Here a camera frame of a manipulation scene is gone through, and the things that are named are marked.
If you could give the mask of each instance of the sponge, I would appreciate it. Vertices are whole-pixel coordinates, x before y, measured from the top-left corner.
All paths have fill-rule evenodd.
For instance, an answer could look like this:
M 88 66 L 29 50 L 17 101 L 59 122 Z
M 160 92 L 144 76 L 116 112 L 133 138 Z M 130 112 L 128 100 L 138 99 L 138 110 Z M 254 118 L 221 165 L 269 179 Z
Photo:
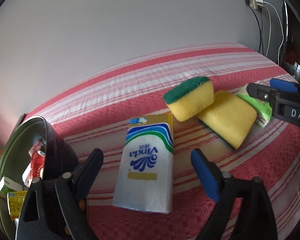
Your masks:
M 242 99 L 220 90 L 215 93 L 213 104 L 197 117 L 234 149 L 238 149 L 255 122 L 257 112 Z
M 168 91 L 163 100 L 175 118 L 183 122 L 213 103 L 213 86 L 207 77 L 190 78 Z

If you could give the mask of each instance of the blue rubber pad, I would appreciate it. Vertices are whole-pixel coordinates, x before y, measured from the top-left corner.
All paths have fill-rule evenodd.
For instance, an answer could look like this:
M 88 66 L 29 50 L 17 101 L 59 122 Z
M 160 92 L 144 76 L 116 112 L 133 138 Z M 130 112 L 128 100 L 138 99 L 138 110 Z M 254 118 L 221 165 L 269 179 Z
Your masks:
M 191 164 L 208 198 L 211 198 L 217 203 L 220 198 L 218 182 L 208 168 L 208 160 L 205 156 L 202 158 L 201 155 L 203 155 L 202 152 L 198 152 L 196 149 L 194 149 L 191 152 Z
M 284 92 L 298 92 L 298 88 L 294 85 L 294 83 L 285 80 L 279 80 L 276 78 L 270 79 L 270 87 L 279 89 Z

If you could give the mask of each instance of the wall socket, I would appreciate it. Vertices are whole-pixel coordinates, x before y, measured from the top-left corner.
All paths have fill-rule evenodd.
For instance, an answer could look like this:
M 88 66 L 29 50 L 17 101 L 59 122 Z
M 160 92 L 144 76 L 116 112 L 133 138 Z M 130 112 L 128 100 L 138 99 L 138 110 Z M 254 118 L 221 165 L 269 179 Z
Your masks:
M 245 0 L 246 5 L 250 6 L 251 8 L 260 11 L 260 9 L 258 8 L 257 5 L 257 1 L 256 0 Z

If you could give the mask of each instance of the bed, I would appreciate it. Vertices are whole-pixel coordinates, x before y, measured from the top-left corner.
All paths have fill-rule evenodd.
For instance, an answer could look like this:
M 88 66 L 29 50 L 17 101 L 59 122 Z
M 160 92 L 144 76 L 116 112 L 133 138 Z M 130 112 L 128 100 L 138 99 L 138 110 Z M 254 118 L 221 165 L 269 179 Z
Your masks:
M 265 129 L 255 124 L 238 150 L 195 118 L 183 123 L 174 120 L 172 212 L 143 213 L 112 206 L 130 117 L 168 112 L 162 95 L 198 75 L 208 76 L 215 92 L 236 93 L 249 82 L 268 84 L 273 77 L 293 81 L 252 49 L 215 43 L 164 51 L 108 68 L 28 114 L 46 118 L 80 161 L 94 148 L 103 150 L 104 164 L 88 195 L 88 221 L 99 239 L 195 239 L 214 207 L 190 163 L 190 151 L 197 147 L 222 171 L 242 179 L 263 179 L 279 239 L 285 239 L 300 219 L 300 128 L 276 119 Z M 239 206 L 238 200 L 223 239 L 231 235 Z

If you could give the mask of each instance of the vinda logo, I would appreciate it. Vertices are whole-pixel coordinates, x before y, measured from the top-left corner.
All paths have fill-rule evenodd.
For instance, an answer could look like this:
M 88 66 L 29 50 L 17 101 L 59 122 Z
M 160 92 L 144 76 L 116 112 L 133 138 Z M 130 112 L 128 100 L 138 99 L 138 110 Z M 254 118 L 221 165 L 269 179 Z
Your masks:
M 132 160 L 130 162 L 130 166 L 133 167 L 134 170 L 144 171 L 146 167 L 153 168 L 156 161 L 158 150 L 156 147 L 150 148 L 149 144 L 140 145 L 139 149 L 129 153 L 130 157 L 137 158 L 139 155 L 146 155 L 144 157 L 138 158 L 136 160 Z

